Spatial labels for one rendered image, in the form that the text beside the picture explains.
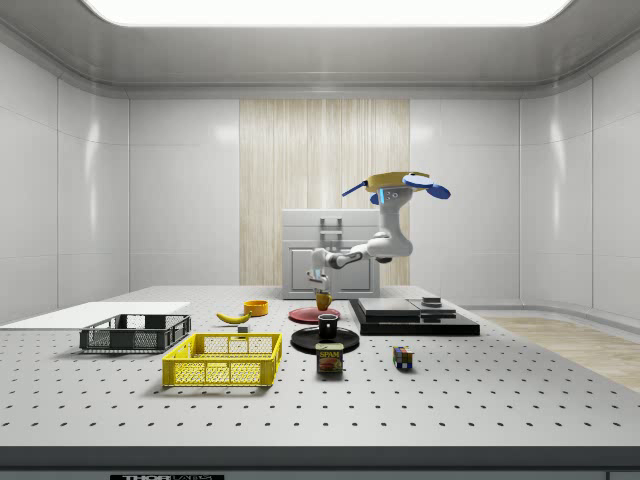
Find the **yellow basket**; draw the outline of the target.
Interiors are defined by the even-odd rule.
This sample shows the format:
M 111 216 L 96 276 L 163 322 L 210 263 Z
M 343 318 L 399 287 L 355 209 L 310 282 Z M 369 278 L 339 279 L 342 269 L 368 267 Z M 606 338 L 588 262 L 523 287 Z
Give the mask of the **yellow basket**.
M 165 386 L 270 386 L 280 333 L 195 333 L 162 358 Z

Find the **black plate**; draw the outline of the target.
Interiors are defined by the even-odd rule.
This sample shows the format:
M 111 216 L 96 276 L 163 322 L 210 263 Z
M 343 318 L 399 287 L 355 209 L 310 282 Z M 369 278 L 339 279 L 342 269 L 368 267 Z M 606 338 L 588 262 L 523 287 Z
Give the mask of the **black plate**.
M 314 354 L 318 343 L 341 343 L 345 353 L 355 350 L 360 337 L 351 330 L 339 327 L 332 338 L 323 338 L 318 327 L 304 328 L 291 335 L 291 344 L 299 351 Z

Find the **white cabinet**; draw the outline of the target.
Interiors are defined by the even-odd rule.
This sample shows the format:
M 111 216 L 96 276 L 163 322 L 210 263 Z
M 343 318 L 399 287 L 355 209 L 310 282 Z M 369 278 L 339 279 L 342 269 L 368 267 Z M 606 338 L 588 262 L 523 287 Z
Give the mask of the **white cabinet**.
M 306 272 L 312 253 L 324 248 L 347 254 L 378 231 L 375 209 L 284 209 L 282 211 L 282 294 L 285 299 L 313 300 L 313 284 Z M 374 260 L 351 263 L 340 270 L 328 268 L 334 299 L 377 297 L 379 264 Z

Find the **flat-sided can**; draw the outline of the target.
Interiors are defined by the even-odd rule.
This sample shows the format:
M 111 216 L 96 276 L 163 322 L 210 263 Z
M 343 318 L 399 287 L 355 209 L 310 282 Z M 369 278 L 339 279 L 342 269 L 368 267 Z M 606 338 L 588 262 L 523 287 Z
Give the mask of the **flat-sided can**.
M 317 372 L 342 373 L 344 370 L 344 345 L 336 342 L 319 342 L 315 345 Z

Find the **black stove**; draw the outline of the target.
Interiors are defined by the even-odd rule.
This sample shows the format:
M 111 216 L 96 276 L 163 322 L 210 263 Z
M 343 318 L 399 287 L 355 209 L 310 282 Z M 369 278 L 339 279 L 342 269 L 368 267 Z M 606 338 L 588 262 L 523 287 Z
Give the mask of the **black stove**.
M 480 325 L 444 306 L 439 297 L 359 298 L 350 301 L 362 335 L 473 336 Z

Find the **red plate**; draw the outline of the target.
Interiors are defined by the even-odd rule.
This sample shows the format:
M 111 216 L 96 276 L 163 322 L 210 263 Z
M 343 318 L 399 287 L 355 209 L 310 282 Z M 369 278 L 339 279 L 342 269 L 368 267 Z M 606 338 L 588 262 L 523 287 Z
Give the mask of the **red plate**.
M 297 323 L 317 324 L 318 317 L 320 315 L 325 315 L 325 314 L 334 315 L 337 318 L 341 317 L 340 312 L 335 309 L 329 308 L 325 311 L 321 311 L 316 307 L 302 307 L 302 308 L 291 310 L 288 314 L 288 317 L 290 320 Z

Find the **drone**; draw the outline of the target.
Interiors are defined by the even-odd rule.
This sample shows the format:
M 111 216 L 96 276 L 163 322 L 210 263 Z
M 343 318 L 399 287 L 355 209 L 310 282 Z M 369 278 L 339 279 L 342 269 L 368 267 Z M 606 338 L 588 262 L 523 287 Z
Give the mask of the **drone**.
M 422 172 L 387 172 L 372 175 L 343 192 L 342 196 L 345 197 L 362 187 L 370 193 L 370 202 L 374 205 L 379 205 L 387 199 L 384 197 L 381 200 L 379 191 L 391 187 L 408 187 L 415 191 L 426 190 L 431 196 L 439 199 L 448 199 L 451 196 L 448 189 L 438 185 L 428 174 Z

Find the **dark grey basket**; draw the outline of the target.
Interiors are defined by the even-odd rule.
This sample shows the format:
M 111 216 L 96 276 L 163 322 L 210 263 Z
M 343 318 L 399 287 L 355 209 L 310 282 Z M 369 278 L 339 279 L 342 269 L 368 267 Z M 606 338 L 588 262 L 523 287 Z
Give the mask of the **dark grey basket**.
M 80 348 L 101 352 L 163 352 L 190 330 L 190 315 L 119 314 L 83 328 Z

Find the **white board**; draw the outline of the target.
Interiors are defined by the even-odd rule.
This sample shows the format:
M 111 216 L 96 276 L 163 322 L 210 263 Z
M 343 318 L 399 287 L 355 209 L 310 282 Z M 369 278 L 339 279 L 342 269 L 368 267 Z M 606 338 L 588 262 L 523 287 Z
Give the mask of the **white board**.
M 189 302 L 88 302 L 0 326 L 0 329 L 78 330 L 118 314 L 171 314 Z

